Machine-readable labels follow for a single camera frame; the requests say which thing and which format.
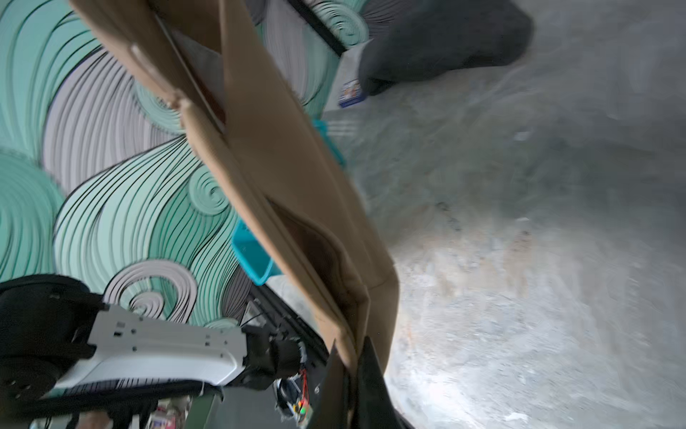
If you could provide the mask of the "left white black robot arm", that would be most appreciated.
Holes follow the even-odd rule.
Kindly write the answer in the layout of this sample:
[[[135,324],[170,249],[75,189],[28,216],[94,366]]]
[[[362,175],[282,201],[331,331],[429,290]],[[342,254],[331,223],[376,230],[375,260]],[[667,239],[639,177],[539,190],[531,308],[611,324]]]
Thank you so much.
[[[70,277],[30,275],[1,285],[1,395],[8,400],[129,379],[263,390],[297,375],[306,360],[298,341],[264,328],[139,316]]]

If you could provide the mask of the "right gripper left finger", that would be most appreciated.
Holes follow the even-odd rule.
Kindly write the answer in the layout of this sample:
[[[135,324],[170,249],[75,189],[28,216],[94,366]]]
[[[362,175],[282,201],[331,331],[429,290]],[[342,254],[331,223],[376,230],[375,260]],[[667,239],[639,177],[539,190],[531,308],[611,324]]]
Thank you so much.
[[[313,409],[307,429],[347,429],[349,401],[350,374],[333,345],[326,375],[320,384],[320,400]]]

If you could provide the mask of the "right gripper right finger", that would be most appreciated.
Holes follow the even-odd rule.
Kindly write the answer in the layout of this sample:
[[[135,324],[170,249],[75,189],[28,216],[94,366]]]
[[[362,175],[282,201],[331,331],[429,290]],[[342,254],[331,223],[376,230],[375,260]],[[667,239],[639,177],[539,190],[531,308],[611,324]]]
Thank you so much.
[[[355,428],[401,429],[403,424],[394,408],[373,343],[364,338],[357,367],[357,407]]]

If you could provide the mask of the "tan brown skirt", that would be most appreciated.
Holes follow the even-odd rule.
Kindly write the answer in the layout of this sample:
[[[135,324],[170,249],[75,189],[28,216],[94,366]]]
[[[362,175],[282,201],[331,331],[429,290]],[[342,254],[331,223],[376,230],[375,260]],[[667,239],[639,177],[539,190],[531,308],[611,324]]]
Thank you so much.
[[[280,74],[242,1],[76,1],[96,37],[177,110],[189,144],[307,298],[327,346],[385,368],[394,263],[346,173]]]

